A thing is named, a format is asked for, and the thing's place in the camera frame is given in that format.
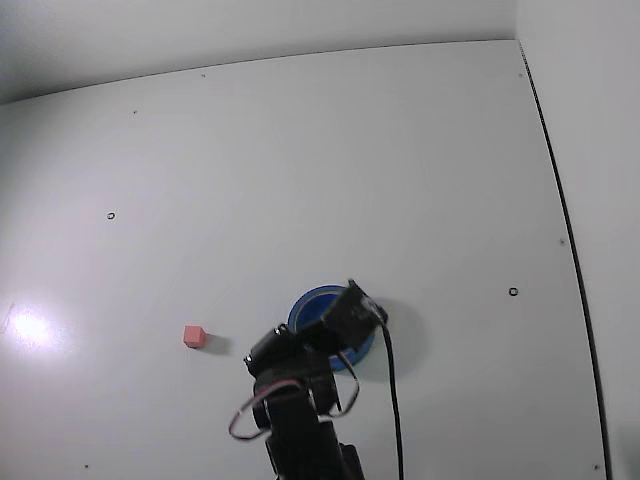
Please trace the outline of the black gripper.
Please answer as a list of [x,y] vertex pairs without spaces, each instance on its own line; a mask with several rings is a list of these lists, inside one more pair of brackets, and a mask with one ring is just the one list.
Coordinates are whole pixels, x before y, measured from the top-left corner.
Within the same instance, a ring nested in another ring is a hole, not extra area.
[[374,302],[355,280],[349,279],[321,316],[322,349],[337,355],[350,351],[353,358],[368,353],[374,337]]

